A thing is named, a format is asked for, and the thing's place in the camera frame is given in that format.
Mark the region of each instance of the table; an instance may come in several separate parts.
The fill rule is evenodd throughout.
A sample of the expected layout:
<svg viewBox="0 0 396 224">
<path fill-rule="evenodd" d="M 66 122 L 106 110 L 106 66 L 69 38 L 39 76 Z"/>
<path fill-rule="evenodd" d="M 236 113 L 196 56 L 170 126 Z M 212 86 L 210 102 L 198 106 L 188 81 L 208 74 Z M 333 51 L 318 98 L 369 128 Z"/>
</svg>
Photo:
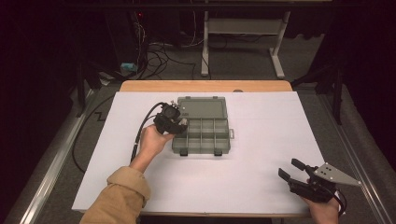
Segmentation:
<svg viewBox="0 0 396 224">
<path fill-rule="evenodd" d="M 149 108 L 161 99 L 214 94 L 226 98 L 230 128 L 235 130 L 230 153 L 186 158 L 174 154 L 168 143 L 145 172 L 153 193 L 142 215 L 309 216 L 306 204 L 289 193 L 277 169 L 305 180 L 306 174 L 293 167 L 291 159 L 324 161 L 297 93 L 282 80 L 124 82 L 72 209 L 88 209 L 106 178 L 129 163 L 134 137 Z"/>
<path fill-rule="evenodd" d="M 299 0 L 296 2 L 330 2 L 332 0 Z M 268 0 L 255 0 L 253 2 L 268 2 Z M 285 11 L 282 18 L 277 20 L 252 20 L 252 19 L 218 19 L 209 18 L 208 11 L 204 17 L 204 46 L 202 51 L 201 75 L 206 77 L 209 74 L 209 34 L 246 34 L 246 35 L 276 35 L 276 44 L 273 48 L 269 48 L 272 63 L 274 65 L 276 76 L 284 79 L 280 60 L 278 58 L 279 48 L 282 43 L 283 35 L 289 22 L 290 11 Z"/>
</svg>

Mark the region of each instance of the jacket sleeve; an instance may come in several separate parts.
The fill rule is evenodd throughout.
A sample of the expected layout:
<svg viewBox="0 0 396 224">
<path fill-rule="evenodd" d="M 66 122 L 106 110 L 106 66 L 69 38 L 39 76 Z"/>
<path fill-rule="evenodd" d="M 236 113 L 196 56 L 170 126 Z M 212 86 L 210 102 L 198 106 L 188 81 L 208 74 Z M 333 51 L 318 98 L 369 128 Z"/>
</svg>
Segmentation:
<svg viewBox="0 0 396 224">
<path fill-rule="evenodd" d="M 80 223 L 135 223 L 149 197 L 149 184 L 143 174 L 121 167 L 107 179 L 107 187 Z"/>
</svg>

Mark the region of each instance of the hand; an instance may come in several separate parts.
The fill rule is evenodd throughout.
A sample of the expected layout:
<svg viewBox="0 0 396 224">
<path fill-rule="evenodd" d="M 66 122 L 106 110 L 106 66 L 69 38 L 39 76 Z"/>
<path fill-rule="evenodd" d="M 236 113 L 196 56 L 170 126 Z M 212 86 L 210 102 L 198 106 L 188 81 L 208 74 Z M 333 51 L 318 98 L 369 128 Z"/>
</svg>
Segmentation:
<svg viewBox="0 0 396 224">
<path fill-rule="evenodd" d="M 144 128 L 140 134 L 139 152 L 129 166 L 144 173 L 154 157 L 162 152 L 165 144 L 174 137 L 175 135 L 170 133 L 160 134 L 153 124 Z"/>
<path fill-rule="evenodd" d="M 332 198 L 328 203 L 314 203 L 301 197 L 309 206 L 311 216 L 317 224 L 338 223 L 338 202 Z"/>
</svg>

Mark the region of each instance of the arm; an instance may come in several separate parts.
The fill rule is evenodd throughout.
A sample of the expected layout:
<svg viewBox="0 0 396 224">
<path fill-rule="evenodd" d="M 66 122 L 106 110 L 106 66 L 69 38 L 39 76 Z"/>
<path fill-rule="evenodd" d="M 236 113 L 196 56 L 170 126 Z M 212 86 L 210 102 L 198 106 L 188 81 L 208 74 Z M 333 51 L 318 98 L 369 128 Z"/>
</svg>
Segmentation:
<svg viewBox="0 0 396 224">
<path fill-rule="evenodd" d="M 317 224 L 338 224 L 338 202 L 332 198 L 328 203 L 314 203 L 301 197 L 309 206 L 311 216 Z"/>
<path fill-rule="evenodd" d="M 173 134 L 158 133 L 154 125 L 143 129 L 139 153 L 129 166 L 121 167 L 107 179 L 107 187 L 80 223 L 135 223 L 150 196 L 143 173 L 173 137 Z"/>
</svg>

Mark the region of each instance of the plastic organizer box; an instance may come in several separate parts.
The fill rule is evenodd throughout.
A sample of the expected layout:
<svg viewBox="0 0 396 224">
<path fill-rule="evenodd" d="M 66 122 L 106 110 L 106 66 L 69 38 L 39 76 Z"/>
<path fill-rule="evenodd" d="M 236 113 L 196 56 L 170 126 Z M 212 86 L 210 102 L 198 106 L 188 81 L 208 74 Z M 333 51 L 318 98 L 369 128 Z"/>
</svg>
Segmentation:
<svg viewBox="0 0 396 224">
<path fill-rule="evenodd" d="M 175 136 L 172 149 L 180 156 L 214 154 L 230 151 L 230 131 L 224 97 L 179 97 L 180 117 L 188 129 Z"/>
</svg>

